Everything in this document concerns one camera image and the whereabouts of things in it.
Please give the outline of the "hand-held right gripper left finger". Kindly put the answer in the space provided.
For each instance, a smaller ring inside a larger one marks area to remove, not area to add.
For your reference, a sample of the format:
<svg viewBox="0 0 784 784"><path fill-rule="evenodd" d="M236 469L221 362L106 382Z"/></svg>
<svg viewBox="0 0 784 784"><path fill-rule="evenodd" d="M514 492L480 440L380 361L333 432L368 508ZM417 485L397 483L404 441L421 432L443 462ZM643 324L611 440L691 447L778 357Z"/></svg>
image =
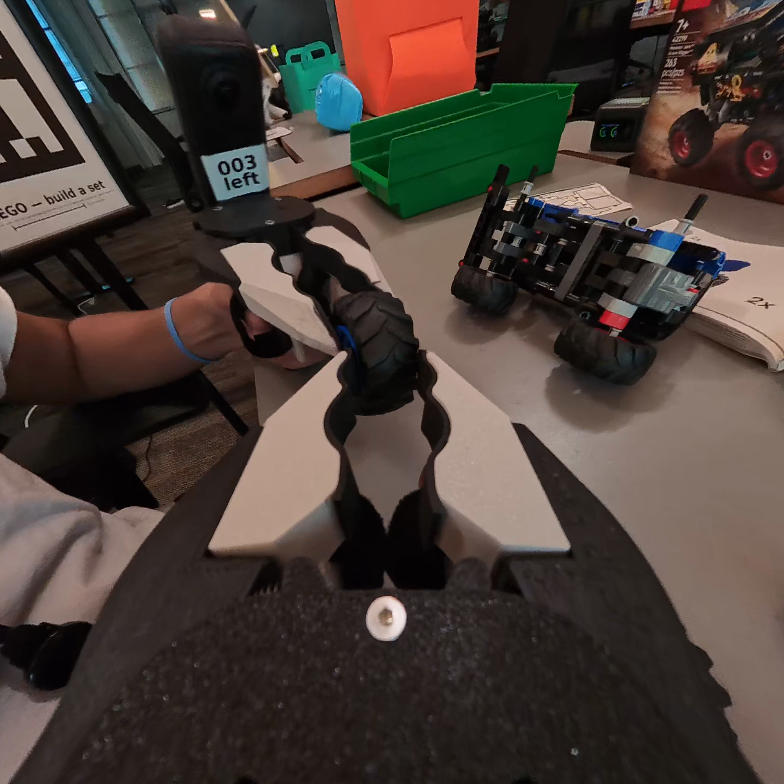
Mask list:
<svg viewBox="0 0 784 784"><path fill-rule="evenodd" d="M357 423L351 352L339 352L267 422L209 542L215 557L329 561L368 508L345 443Z"/></svg>

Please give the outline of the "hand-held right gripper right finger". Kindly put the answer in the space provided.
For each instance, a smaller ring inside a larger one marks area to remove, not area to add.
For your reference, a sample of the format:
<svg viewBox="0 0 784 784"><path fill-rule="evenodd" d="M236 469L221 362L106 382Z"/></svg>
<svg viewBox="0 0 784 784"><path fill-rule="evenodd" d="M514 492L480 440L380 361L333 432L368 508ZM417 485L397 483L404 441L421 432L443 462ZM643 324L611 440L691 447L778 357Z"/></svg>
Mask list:
<svg viewBox="0 0 784 784"><path fill-rule="evenodd" d="M435 352L419 355L419 537L456 564L560 556L571 544L510 418Z"/></svg>

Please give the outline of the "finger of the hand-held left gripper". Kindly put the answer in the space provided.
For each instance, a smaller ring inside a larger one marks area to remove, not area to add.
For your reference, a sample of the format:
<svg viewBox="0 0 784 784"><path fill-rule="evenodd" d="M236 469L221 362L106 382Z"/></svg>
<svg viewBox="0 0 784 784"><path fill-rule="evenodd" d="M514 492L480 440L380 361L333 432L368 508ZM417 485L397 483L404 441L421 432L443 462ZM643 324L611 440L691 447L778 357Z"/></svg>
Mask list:
<svg viewBox="0 0 784 784"><path fill-rule="evenodd" d="M318 306L335 306L348 295L392 294L375 257L356 238L333 225L300 234L300 293Z"/></svg>
<svg viewBox="0 0 784 784"><path fill-rule="evenodd" d="M332 312L343 295L338 279L306 264L301 250L279 254L267 242L229 245L220 255L239 279L245 306L292 339L297 359L343 353Z"/></svg>

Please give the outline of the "black lego tire blue rim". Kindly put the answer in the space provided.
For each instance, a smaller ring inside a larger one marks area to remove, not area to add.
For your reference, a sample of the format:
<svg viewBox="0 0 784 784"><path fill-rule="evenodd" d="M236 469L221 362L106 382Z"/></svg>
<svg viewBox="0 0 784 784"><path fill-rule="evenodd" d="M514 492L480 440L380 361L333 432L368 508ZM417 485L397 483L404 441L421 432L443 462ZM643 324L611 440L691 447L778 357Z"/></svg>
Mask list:
<svg viewBox="0 0 784 784"><path fill-rule="evenodd" d="M413 400L419 341L400 299L384 291L348 294L334 302L332 321L348 351L348 383L355 411L381 416Z"/></svg>

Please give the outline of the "person's left forearm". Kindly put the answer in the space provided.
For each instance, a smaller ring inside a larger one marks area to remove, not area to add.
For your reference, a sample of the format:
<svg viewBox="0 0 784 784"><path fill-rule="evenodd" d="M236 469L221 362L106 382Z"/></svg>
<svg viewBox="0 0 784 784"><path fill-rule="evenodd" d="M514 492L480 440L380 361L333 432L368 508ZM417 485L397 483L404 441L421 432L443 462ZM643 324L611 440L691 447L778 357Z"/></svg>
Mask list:
<svg viewBox="0 0 784 784"><path fill-rule="evenodd" d="M163 309L69 321L13 311L2 399L14 404L97 401L181 379L198 369L177 347Z"/></svg>

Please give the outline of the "blue black lego truck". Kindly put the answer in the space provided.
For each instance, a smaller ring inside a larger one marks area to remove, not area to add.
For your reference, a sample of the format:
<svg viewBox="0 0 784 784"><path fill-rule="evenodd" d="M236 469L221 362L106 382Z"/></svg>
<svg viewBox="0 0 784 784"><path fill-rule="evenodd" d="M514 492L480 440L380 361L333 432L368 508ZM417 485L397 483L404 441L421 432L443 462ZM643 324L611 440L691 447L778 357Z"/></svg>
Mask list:
<svg viewBox="0 0 784 784"><path fill-rule="evenodd" d="M700 194L672 230L586 216L532 195L533 166L506 207L501 164L452 281L452 295L503 316L519 291L572 314L554 353L595 379L630 387L652 367L658 344L686 321L724 271L726 253L687 239L709 199Z"/></svg>

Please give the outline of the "lego set box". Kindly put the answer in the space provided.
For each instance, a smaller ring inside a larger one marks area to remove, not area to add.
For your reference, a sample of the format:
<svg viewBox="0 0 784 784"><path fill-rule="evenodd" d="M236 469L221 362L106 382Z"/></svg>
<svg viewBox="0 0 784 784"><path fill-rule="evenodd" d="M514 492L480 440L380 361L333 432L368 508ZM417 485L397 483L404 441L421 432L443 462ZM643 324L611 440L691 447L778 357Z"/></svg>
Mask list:
<svg viewBox="0 0 784 784"><path fill-rule="evenodd" d="M630 171L782 204L782 1L680 3Z"/></svg>

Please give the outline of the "person's left hand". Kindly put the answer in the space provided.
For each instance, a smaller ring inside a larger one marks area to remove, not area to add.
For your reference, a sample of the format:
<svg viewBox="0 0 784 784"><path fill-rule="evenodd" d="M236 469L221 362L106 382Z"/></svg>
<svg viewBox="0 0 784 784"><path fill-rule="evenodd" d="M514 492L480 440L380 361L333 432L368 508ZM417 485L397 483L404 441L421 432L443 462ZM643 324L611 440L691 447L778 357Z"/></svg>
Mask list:
<svg viewBox="0 0 784 784"><path fill-rule="evenodd" d="M185 345L196 355L215 361L241 348L288 369L308 367L315 359L299 360L292 339L282 330L237 303L234 289L207 283L178 297L172 317ZM203 367L184 358L174 346L164 321L163 367L182 377Z"/></svg>

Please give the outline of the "green tote bag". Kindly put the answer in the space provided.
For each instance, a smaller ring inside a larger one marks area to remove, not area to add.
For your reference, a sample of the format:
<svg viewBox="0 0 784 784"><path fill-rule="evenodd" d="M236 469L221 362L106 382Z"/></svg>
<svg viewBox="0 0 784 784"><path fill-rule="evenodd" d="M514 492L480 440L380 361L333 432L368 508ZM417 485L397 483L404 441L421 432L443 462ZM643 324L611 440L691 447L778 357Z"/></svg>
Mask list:
<svg viewBox="0 0 784 784"><path fill-rule="evenodd" d="M313 111L315 92L321 79L329 73L341 73L339 56L325 42L313 42L287 50L279 71L286 99L293 114Z"/></svg>

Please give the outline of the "blue wristband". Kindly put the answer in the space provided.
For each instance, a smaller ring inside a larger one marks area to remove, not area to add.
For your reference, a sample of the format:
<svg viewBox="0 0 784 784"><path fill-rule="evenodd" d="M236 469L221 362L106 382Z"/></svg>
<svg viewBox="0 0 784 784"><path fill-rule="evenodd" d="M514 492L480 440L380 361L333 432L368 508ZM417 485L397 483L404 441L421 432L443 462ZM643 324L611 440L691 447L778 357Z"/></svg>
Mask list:
<svg viewBox="0 0 784 784"><path fill-rule="evenodd" d="M179 353L184 357L187 358L189 361L199 363L200 365L210 365L215 360L209 358L202 358L192 352L183 342L180 333L178 332L175 322L172 317L172 307L174 302L178 299L178 297L171 298L168 300L165 305L163 306L163 315L165 326L167 328L167 332L169 333L169 337L173 342L174 346L177 348Z"/></svg>

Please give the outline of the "blue wrapped bundle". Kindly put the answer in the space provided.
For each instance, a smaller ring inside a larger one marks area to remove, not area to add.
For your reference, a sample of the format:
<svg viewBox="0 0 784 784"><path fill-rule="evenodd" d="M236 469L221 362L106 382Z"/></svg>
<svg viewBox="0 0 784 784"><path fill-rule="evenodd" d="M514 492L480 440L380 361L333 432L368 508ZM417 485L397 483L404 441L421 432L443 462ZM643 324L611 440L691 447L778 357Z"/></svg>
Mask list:
<svg viewBox="0 0 784 784"><path fill-rule="evenodd" d="M317 122L333 132L349 132L361 121L364 100L357 86L343 73L326 74L314 94Z"/></svg>

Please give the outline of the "green plastic bin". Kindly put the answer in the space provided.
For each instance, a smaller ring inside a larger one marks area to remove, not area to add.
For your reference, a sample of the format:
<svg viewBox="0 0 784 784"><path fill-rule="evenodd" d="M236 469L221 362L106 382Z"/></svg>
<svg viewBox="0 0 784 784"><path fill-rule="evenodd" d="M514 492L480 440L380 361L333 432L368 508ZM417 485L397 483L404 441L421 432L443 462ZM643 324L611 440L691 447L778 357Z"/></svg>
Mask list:
<svg viewBox="0 0 784 784"><path fill-rule="evenodd" d="M400 218L552 171L575 83L497 83L354 124L356 180Z"/></svg>

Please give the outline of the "framed marker sign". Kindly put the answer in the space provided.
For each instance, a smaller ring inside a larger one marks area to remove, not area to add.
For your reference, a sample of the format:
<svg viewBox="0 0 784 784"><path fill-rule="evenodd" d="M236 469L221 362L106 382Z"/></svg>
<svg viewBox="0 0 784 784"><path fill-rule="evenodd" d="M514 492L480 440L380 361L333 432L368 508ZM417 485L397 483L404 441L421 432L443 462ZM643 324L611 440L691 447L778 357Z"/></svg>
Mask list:
<svg viewBox="0 0 784 784"><path fill-rule="evenodd" d="M28 3L1 2L1 251L140 203Z"/></svg>

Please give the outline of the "orange plastic bin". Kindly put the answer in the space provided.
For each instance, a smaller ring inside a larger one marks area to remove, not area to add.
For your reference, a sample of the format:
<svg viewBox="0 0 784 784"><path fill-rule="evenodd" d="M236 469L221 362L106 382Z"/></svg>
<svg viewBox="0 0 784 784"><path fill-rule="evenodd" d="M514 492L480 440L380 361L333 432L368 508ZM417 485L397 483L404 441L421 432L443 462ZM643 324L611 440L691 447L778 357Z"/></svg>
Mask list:
<svg viewBox="0 0 784 784"><path fill-rule="evenodd" d="M478 1L336 1L348 78L381 116L474 88Z"/></svg>

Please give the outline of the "white sticker sheet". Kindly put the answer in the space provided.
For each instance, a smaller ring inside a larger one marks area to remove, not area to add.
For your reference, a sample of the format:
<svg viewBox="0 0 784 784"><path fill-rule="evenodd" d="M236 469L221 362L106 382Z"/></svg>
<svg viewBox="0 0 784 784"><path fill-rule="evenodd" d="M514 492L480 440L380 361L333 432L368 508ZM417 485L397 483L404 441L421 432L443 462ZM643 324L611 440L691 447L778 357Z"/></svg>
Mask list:
<svg viewBox="0 0 784 784"><path fill-rule="evenodd" d="M529 200L544 204L542 216L580 214L601 217L633 209L630 202L615 196L600 183L540 192L529 197Z"/></svg>

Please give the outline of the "black power station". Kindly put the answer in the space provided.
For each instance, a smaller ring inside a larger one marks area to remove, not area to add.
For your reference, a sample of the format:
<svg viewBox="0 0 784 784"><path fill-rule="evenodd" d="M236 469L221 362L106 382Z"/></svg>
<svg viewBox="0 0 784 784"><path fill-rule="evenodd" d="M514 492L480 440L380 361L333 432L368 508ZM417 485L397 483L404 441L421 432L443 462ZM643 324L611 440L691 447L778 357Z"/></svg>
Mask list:
<svg viewBox="0 0 784 784"><path fill-rule="evenodd" d="M634 152L649 96L616 97L597 109L590 149L593 152Z"/></svg>

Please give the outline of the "white instruction booklet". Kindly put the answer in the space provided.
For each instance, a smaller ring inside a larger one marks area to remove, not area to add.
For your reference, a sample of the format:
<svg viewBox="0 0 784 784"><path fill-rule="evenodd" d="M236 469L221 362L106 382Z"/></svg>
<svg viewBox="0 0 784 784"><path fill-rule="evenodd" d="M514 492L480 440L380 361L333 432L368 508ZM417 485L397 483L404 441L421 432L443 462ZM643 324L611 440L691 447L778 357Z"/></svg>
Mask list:
<svg viewBox="0 0 784 784"><path fill-rule="evenodd" d="M692 227L687 243L723 252L724 267L713 285L695 303L690 314L684 308L657 314L661 334L685 324L699 334L761 360L773 372L783 368L783 248L738 241Z"/></svg>

